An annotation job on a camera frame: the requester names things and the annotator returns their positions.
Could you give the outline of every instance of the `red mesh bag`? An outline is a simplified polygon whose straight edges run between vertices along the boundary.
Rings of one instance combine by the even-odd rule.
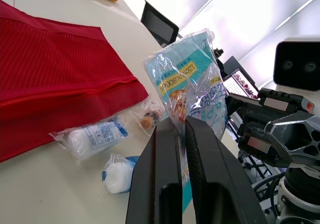
[[[147,96],[99,27],[33,17],[0,0],[0,162]]]

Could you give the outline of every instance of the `small plastic packet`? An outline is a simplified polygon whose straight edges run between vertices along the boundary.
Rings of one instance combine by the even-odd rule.
[[[183,186],[189,180],[185,148],[187,116],[207,122],[221,140],[226,128],[226,89],[212,48],[213,32],[204,29],[153,53],[143,62],[178,137]]]
[[[113,147],[128,134],[117,117],[108,121],[49,133],[56,141],[61,142],[78,161],[88,159]]]
[[[103,184],[110,193],[130,191],[132,175],[138,159],[138,156],[124,158],[122,155],[111,153],[102,172]]]
[[[163,119],[165,109],[163,105],[148,97],[137,108],[131,109],[130,113],[143,132],[150,137],[155,126]]]

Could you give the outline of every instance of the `white cotton pad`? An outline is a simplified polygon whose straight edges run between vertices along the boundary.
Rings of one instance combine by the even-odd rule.
[[[127,192],[131,186],[133,166],[127,162],[110,163],[104,184],[112,194]]]

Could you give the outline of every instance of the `zipper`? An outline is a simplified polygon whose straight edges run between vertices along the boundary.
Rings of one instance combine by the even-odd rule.
[[[99,89],[88,88],[88,89],[70,90],[70,91],[53,91],[53,92],[48,92],[48,93],[43,93],[43,94],[35,94],[35,95],[30,95],[30,96],[14,98],[11,100],[6,100],[3,102],[0,102],[0,109],[6,108],[6,107],[9,107],[12,105],[24,103],[24,102],[36,101],[36,100],[47,99],[47,98],[54,98],[54,97],[61,98],[63,96],[70,97],[70,96],[75,96],[78,94],[79,94],[78,97],[104,94],[107,91],[107,89],[109,89],[109,88],[112,88],[112,91],[114,91],[114,90],[117,90],[117,89],[122,88],[124,86],[132,85],[132,84],[136,83],[137,81],[138,80],[135,77],[132,77],[126,81],[117,81],[117,82],[109,83],[103,87],[100,87]]]

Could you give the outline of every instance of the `white table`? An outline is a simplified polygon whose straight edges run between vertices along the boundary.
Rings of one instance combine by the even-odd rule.
[[[161,47],[123,0],[15,0],[15,7],[33,16],[101,27],[123,62],[160,101],[141,63]],[[0,163],[0,223],[125,223],[129,194],[108,194],[101,172],[110,153],[141,154],[148,138],[137,126],[129,131],[133,135],[128,139],[81,164],[55,142]],[[230,135],[223,139],[236,153]],[[183,218],[184,223],[195,223],[192,205]]]

